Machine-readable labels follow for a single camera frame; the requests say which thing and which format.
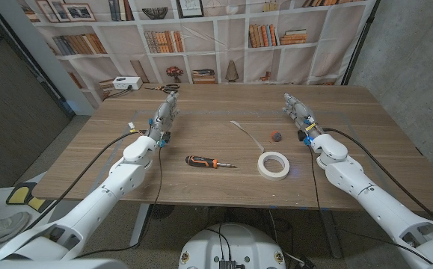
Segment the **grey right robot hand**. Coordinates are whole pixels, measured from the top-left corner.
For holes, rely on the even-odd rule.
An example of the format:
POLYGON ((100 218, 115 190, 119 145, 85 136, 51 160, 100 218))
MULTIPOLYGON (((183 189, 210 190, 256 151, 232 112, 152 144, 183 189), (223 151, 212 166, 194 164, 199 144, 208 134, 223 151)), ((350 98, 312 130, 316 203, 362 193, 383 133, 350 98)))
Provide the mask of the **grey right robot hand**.
POLYGON ((288 93, 284 93, 284 99, 286 106, 283 111, 294 121, 298 129, 298 139, 305 145, 310 146, 316 137, 323 134, 313 111, 288 93))

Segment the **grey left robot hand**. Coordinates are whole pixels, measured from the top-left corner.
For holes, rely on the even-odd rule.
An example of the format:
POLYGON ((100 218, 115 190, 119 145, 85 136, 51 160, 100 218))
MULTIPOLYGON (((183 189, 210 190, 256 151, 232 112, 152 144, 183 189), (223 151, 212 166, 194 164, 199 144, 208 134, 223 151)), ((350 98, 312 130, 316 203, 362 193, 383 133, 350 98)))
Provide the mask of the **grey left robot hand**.
POLYGON ((177 108, 178 97, 178 92, 170 92, 166 100, 160 104, 153 118, 150 118, 150 128, 146 136, 152 138, 159 147, 165 146, 171 139, 170 129, 179 113, 177 108))

